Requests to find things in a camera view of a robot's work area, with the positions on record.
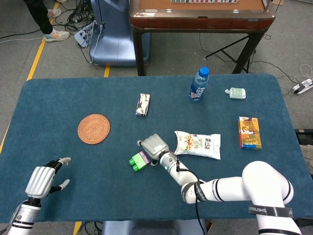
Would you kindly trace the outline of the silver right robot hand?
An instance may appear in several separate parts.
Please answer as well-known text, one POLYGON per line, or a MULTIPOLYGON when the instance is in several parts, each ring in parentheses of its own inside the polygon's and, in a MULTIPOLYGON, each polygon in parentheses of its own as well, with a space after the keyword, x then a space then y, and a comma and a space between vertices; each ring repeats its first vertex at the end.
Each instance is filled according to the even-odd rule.
POLYGON ((169 150, 168 144, 158 134, 153 134, 143 141, 138 140, 137 145, 142 147, 145 153, 152 159, 151 166, 157 165, 160 154, 169 150))

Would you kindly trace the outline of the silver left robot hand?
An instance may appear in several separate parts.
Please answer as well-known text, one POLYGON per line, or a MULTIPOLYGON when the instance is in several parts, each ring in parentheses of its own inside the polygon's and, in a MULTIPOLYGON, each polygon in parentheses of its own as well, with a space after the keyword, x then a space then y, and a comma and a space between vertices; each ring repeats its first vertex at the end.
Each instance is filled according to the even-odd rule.
POLYGON ((44 199, 50 193, 62 191, 70 183, 70 179, 66 179, 58 186, 53 186, 53 180, 58 170, 63 165, 68 165, 71 161, 70 157, 52 160, 44 166, 35 167, 28 181, 25 193, 30 198, 44 199))

